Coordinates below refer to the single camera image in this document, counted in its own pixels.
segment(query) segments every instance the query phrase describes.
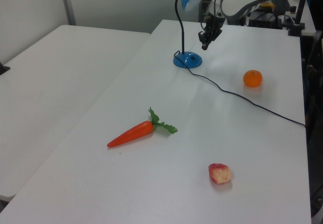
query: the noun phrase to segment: desk lamp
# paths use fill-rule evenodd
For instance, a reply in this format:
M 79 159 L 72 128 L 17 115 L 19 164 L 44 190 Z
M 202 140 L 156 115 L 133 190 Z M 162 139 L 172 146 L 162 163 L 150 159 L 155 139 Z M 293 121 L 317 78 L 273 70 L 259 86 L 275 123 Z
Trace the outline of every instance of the desk lamp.
M 182 52 L 177 54 L 176 57 L 183 61 L 188 68 L 196 68 L 201 65 L 202 58 L 191 51 L 184 51 L 184 27 L 180 15 L 178 14 L 177 2 L 178 0 L 175 0 L 175 11 L 182 28 Z M 188 12 L 200 2 L 201 0 L 182 0 L 182 7 L 185 12 Z M 181 61 L 179 61 L 177 58 L 174 58 L 173 63 L 180 68 L 185 68 Z

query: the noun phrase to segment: apple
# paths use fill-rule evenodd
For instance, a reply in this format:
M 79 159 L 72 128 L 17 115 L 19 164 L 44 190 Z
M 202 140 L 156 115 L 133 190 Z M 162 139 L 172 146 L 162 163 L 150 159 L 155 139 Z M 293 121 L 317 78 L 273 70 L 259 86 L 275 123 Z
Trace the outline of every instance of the apple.
M 231 179 L 231 171 L 228 166 L 222 163 L 212 163 L 208 167 L 212 181 L 216 184 L 223 184 Z

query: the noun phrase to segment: white wall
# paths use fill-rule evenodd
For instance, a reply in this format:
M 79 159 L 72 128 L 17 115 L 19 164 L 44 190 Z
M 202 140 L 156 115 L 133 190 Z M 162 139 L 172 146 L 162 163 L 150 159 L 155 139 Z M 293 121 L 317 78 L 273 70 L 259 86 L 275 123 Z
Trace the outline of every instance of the white wall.
M 0 61 L 8 62 L 64 24 L 63 0 L 0 0 Z
M 177 19 L 175 0 L 70 0 L 70 3 L 78 26 L 151 33 L 162 19 Z M 198 14 L 199 8 L 186 14 L 180 10 L 184 21 L 197 22 Z

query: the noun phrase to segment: tangerine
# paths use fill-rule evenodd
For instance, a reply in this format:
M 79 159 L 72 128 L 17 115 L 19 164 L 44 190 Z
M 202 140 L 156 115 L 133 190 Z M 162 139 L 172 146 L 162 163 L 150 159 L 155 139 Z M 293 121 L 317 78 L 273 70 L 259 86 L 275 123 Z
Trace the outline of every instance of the tangerine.
M 257 70 L 249 70 L 244 74 L 243 82 L 249 87 L 258 87 L 262 82 L 262 74 Z

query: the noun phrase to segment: orange carrot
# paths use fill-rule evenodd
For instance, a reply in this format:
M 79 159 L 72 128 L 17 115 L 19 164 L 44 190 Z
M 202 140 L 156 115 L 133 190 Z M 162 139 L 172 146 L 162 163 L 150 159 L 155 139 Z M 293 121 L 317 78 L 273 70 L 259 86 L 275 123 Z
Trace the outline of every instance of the orange carrot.
M 166 128 L 169 133 L 173 134 L 177 132 L 177 129 L 173 126 L 166 125 L 164 122 L 159 123 L 159 117 L 153 112 L 153 110 L 150 108 L 148 110 L 151 115 L 151 122 L 150 121 L 144 121 L 137 126 L 131 128 L 130 130 L 126 131 L 125 133 L 121 134 L 116 139 L 112 140 L 110 143 L 108 143 L 107 147 L 116 147 L 121 144 L 124 144 L 126 142 L 130 142 L 132 140 L 135 140 L 137 138 L 143 137 L 145 135 L 148 135 L 153 131 L 153 126 L 162 126 Z
M 153 125 L 150 121 L 145 121 L 137 126 L 131 128 L 130 130 L 126 131 L 125 133 L 121 134 L 116 139 L 112 140 L 107 146 L 108 147 L 116 147 L 126 142 L 130 142 L 135 140 L 139 137 L 143 137 L 148 135 L 153 130 Z

